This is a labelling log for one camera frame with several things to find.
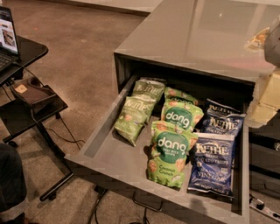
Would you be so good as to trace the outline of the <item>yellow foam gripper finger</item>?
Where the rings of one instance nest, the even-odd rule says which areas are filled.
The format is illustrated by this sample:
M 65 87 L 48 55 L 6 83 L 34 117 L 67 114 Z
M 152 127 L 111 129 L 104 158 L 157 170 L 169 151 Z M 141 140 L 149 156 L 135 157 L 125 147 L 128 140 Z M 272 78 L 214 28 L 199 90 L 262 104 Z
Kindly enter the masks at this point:
M 280 109 L 280 71 L 260 76 L 255 82 L 253 100 L 247 109 L 245 124 L 251 128 L 266 125 Z

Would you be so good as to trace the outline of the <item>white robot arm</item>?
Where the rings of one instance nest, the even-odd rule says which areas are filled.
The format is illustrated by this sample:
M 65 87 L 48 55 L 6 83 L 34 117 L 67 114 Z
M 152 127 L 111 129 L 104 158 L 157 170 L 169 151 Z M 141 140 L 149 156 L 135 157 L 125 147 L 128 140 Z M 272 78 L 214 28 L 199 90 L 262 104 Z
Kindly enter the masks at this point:
M 244 46 L 250 52 L 264 51 L 264 58 L 275 66 L 270 74 L 262 74 L 255 82 L 253 100 L 248 106 L 245 123 L 258 129 L 266 125 L 280 109 L 280 16 L 270 27 L 259 31 Z

